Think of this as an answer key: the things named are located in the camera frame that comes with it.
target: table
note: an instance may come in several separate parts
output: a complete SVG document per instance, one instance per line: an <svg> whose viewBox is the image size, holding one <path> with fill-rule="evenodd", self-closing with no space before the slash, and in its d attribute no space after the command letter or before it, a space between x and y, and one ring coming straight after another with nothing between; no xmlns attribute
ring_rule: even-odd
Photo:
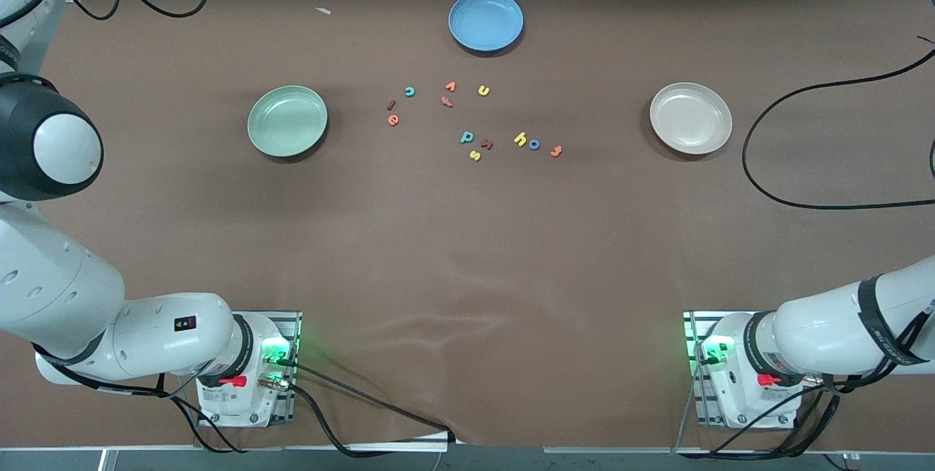
<svg viewBox="0 0 935 471"><path fill-rule="evenodd" d="M306 364L487 445L664 451L689 388L682 311L775 308L935 251L931 208L795 210L739 167L742 135L782 93L928 51L928 0L517 0L524 36L488 58L451 41L454 1L211 0L170 20L126 0L103 24L68 9L44 73L96 122L104 168L42 211L117 267L128 297L300 309ZM752 171L806 202L930 196L933 72L784 105ZM682 158L652 134L650 99L677 81L730 105L721 151ZM273 161L246 115L289 84L323 96L330 128L313 155ZM495 142L480 162L465 129ZM515 148L520 131L564 153ZM24 341L0 338L0 362L4 447L191 442L171 405L44 382ZM303 385L344 441L427 433ZM935 414L919 399L933 385L856 392L814 447L935 451L908 428ZM727 435L688 427L688 448ZM234 440L324 443L304 408Z"/></svg>

